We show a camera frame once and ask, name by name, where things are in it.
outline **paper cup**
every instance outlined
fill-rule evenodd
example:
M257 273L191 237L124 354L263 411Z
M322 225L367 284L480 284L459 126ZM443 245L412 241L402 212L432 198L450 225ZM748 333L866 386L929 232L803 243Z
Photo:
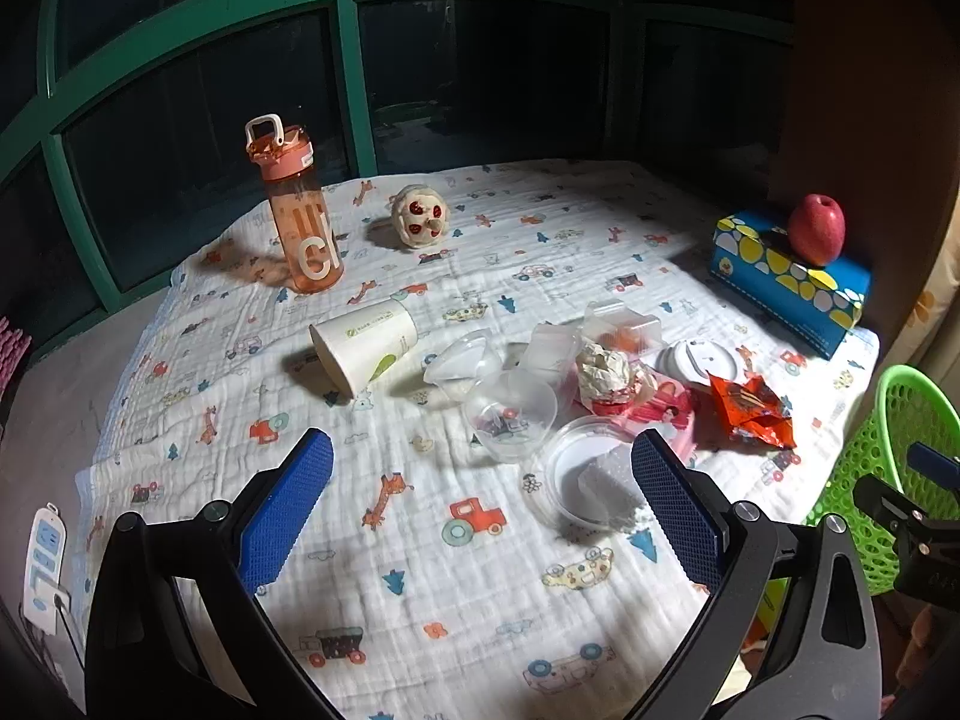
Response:
M400 360L416 343L416 327L397 300L384 300L310 325L320 363L351 398Z

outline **tissue box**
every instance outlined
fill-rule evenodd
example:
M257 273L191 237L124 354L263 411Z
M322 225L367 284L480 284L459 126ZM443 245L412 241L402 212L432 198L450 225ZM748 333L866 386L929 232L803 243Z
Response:
M824 269L794 259L784 228L750 211L718 221L710 272L831 358L859 322L870 271L840 257Z

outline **apple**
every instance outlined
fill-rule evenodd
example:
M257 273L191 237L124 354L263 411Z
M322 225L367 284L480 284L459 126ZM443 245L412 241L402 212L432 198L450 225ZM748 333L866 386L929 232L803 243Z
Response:
M810 265L823 268L843 250L847 224L840 204L825 194L808 194L793 209L786 236L793 250Z

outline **mattress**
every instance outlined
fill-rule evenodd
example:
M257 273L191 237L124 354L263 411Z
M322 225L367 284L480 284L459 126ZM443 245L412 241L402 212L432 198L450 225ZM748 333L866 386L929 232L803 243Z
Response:
M391 196L411 183L450 208L448 235L427 250L399 247L387 221ZM722 213L633 163L463 167L347 181L325 195L346 264L326 292L285 285L266 202L174 270L78 476L83 624L119 514L193 517L316 426L333 441L333 479L280 579L257 595L345 717L622 716L685 635L703 589L653 517L627 535L542 523L530 506L542 480L487 457L459 409L422 381L424 359L482 327L515 359L535 324L574 322L604 296L658 316L666 341L736 348L789 403L798 447L760 451L698 418L689 463L731 500L797 522L841 449L877 338L856 329L831 361L814 356L709 277ZM419 341L347 401L308 324L389 298L409 310ZM368 509L382 517L376 527ZM443 539L453 514L472 522L468 543ZM554 565L594 575L554 583ZM211 673L243 695L194 587L181 588Z

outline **floor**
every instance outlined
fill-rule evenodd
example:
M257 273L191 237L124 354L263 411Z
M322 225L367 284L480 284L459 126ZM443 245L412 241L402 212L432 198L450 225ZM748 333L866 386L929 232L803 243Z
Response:
M76 538L77 471L90 465L116 382L166 290L134 303L49 354L23 376L0 440L0 601L14 619L23 593L24 547L34 513L48 501ZM69 560L61 585L69 585ZM83 675L62 631L48 638L68 689L83 705Z

